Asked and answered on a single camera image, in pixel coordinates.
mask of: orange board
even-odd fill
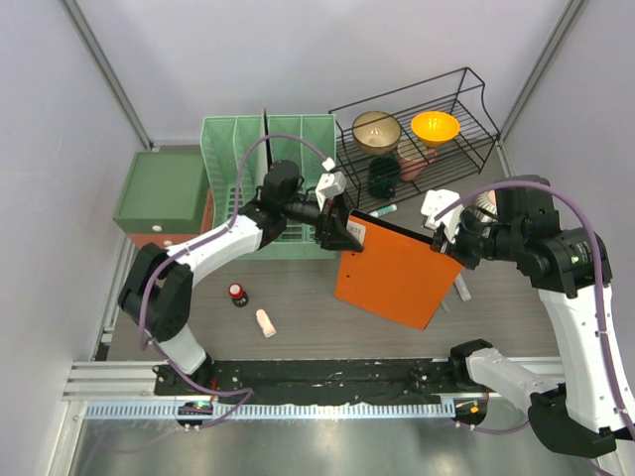
[[[433,251],[424,235],[356,210],[348,223],[355,236],[363,235],[364,251],[341,254],[335,297],[425,329],[462,266]]]

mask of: yellow bowl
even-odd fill
[[[410,123],[410,127],[421,142],[429,147],[440,146],[451,141],[460,131],[459,122],[440,111],[422,112]]]

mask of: beige bowl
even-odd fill
[[[392,152],[401,139],[401,124],[386,112],[371,111],[353,122],[353,140],[359,149],[371,156]]]
[[[400,179],[403,181],[414,180],[420,171],[436,159],[437,151],[432,147],[427,147],[419,141],[415,145],[410,139],[404,139],[397,148],[397,160],[401,166]]]

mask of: gray tabletop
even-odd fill
[[[483,173],[453,182],[459,193],[504,178],[492,154]],[[421,231],[422,197],[398,205],[386,221]],[[554,332],[529,280],[510,263],[483,262],[462,275],[472,294],[463,302],[454,288],[425,330],[415,330],[339,301],[333,296],[339,260],[234,261],[205,278],[193,292],[191,329],[201,345],[222,359],[339,357],[445,357],[450,347],[489,340],[508,356],[558,355]],[[232,282],[250,296],[244,308],[227,295]],[[255,312],[269,313],[277,334],[265,339]],[[118,319],[109,360],[152,360],[137,349],[137,328]]]

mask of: red bottle cap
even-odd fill
[[[232,299],[240,299],[245,294],[245,290],[243,290],[242,286],[238,283],[234,283],[229,285],[229,295]]]

